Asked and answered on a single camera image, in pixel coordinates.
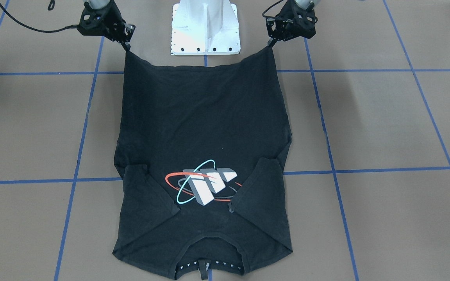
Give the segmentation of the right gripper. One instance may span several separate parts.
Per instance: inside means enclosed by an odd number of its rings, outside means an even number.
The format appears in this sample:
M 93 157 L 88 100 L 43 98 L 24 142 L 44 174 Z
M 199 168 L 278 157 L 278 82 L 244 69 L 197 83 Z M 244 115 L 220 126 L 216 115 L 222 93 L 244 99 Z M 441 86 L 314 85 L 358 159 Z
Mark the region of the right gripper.
M 136 26 L 127 23 L 116 4 L 107 4 L 102 8 L 101 27 L 102 36 L 111 41 L 122 43 L 122 47 L 126 52 L 130 51 L 130 41 Z

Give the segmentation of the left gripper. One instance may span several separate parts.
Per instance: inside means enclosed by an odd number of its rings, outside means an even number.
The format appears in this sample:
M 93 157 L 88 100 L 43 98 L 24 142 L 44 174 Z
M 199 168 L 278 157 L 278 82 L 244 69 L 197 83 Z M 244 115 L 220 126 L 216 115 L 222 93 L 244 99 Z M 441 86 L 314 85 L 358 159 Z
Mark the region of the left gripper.
M 299 37 L 292 10 L 282 10 L 276 16 L 266 16 L 268 36 L 267 47 L 273 48 L 277 41 L 289 41 Z

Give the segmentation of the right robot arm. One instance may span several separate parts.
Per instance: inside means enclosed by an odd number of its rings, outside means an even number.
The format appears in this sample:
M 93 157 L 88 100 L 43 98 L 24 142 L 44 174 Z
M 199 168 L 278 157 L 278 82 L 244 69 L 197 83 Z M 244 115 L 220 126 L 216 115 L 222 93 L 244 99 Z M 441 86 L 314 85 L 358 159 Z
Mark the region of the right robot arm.
M 120 43 L 128 52 L 135 28 L 123 19 L 114 0 L 84 0 L 84 10 L 77 27 L 83 36 L 105 37 Z

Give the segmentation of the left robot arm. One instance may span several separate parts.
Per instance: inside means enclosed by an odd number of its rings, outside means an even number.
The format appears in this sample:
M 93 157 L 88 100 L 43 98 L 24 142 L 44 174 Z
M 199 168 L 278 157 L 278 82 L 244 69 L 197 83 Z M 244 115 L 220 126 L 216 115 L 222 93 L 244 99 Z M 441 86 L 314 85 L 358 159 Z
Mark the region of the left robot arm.
M 318 18 L 314 8 L 320 3 L 319 0 L 287 0 L 280 12 L 275 16 L 266 13 L 282 0 L 275 2 L 262 12 L 265 18 L 266 28 L 269 36 L 268 47 L 273 47 L 279 41 L 289 41 L 297 37 L 311 39 L 316 34 L 315 24 Z

